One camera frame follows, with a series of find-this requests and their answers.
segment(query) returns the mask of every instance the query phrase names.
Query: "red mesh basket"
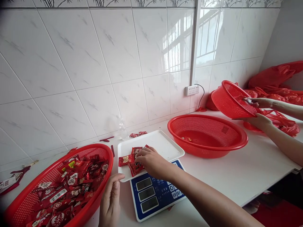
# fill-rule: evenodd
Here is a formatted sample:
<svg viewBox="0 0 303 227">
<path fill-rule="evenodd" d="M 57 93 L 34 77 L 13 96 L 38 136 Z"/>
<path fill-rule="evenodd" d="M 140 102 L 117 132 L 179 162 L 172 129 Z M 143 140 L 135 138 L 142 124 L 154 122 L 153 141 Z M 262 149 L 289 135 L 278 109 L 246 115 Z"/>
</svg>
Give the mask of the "red mesh basket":
<svg viewBox="0 0 303 227">
<path fill-rule="evenodd" d="M 113 153 L 111 149 L 104 144 L 91 144 L 65 155 L 57 162 L 52 164 L 46 170 L 44 170 L 39 176 L 37 176 L 10 204 L 10 206 L 5 211 L 5 216 L 10 226 L 13 227 L 23 227 L 27 223 L 24 223 L 24 219 L 33 213 L 32 206 L 36 204 L 39 200 L 37 193 L 31 193 L 31 191 L 38 186 L 38 184 L 47 181 L 56 181 L 58 178 L 59 167 L 62 167 L 63 161 L 69 160 L 70 158 L 79 155 L 80 159 L 83 160 L 85 155 L 98 154 L 108 160 L 109 166 L 107 173 L 104 176 L 103 182 L 94 194 L 94 196 L 89 200 L 89 202 L 83 207 L 83 209 L 70 221 L 65 227 L 82 227 L 84 224 L 92 217 L 100 206 L 101 197 L 103 194 L 103 189 L 111 175 L 111 170 L 113 167 Z"/>
<path fill-rule="evenodd" d="M 231 119 L 255 117 L 257 109 L 243 101 L 244 97 L 250 97 L 250 95 L 228 80 L 223 80 L 222 85 L 211 95 L 215 106 L 225 116 Z"/>
<path fill-rule="evenodd" d="M 175 142 L 187 153 L 201 158 L 220 158 L 231 150 L 244 147 L 247 134 L 237 125 L 221 118 L 187 114 L 172 118 L 167 124 Z M 190 137 L 193 142 L 181 137 Z"/>
</svg>

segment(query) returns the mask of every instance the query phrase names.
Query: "white tile wall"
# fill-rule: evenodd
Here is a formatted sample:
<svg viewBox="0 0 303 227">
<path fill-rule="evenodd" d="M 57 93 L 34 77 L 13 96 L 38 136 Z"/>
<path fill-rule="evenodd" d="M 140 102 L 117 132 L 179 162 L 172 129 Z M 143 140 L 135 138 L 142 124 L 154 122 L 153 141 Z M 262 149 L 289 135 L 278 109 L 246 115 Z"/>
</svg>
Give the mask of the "white tile wall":
<svg viewBox="0 0 303 227">
<path fill-rule="evenodd" d="M 134 3 L 141 1 L 105 1 L 103 6 L 88 1 L 90 7 L 137 7 Z M 203 90 L 184 96 L 190 85 L 194 9 L 181 3 L 180 9 L 4 11 L 0 150 L 5 153 L 0 172 L 118 136 L 120 115 L 127 130 L 135 132 L 194 112 Z M 210 8 L 201 9 L 195 59 L 195 83 L 205 89 L 201 106 L 222 80 L 244 87 L 258 72 L 279 13 L 242 9 L 236 0 L 203 4 Z"/>
</svg>

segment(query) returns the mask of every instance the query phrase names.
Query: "blue scale panel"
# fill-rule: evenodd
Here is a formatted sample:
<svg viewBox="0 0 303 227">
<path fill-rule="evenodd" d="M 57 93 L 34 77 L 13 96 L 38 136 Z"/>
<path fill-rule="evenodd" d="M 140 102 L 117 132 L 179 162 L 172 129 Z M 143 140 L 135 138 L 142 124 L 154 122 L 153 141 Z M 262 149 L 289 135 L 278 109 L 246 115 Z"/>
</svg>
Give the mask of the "blue scale panel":
<svg viewBox="0 0 303 227">
<path fill-rule="evenodd" d="M 184 170 L 178 159 L 171 163 Z M 148 173 L 130 180 L 130 184 L 139 222 L 185 198 L 185 195 L 170 182 L 153 178 Z"/>
</svg>

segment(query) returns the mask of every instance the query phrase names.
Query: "digital scale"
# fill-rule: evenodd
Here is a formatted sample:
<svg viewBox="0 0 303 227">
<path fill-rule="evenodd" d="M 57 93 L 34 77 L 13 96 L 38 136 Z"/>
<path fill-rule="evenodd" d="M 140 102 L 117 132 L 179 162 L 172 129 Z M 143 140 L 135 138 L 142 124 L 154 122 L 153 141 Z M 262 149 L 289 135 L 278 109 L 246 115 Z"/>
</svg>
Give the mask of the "digital scale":
<svg viewBox="0 0 303 227">
<path fill-rule="evenodd" d="M 144 147 L 146 144 L 154 147 L 163 158 L 185 171 L 178 159 L 185 154 L 184 150 L 161 130 L 119 143 L 118 157 L 129 155 L 132 147 Z M 143 222 L 186 198 L 170 182 L 153 178 L 146 170 L 133 177 L 128 166 L 118 165 L 118 173 L 125 175 L 121 182 L 130 181 L 138 222 Z"/>
<path fill-rule="evenodd" d="M 179 159 L 171 163 L 185 171 Z M 130 187 L 138 222 L 143 222 L 186 198 L 170 182 L 153 178 L 148 173 L 131 179 Z"/>
</svg>

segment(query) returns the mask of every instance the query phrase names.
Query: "power cord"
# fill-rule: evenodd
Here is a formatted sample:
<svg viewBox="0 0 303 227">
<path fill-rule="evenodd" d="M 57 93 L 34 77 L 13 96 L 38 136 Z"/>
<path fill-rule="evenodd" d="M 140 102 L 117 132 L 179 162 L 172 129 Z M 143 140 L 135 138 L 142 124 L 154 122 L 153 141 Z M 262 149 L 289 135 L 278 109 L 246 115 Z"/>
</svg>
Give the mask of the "power cord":
<svg viewBox="0 0 303 227">
<path fill-rule="evenodd" d="M 203 95 L 202 95 L 202 97 L 201 97 L 201 99 L 200 99 L 200 102 L 198 103 L 198 106 L 197 106 L 197 109 L 198 109 L 199 106 L 200 106 L 200 103 L 201 103 L 201 101 L 202 101 L 202 98 L 203 98 L 203 96 L 204 96 L 204 94 L 205 94 L 205 90 L 204 90 L 204 88 L 203 88 L 200 84 L 195 84 L 195 85 L 198 85 L 198 86 L 200 86 L 200 87 L 203 89 Z"/>
</svg>

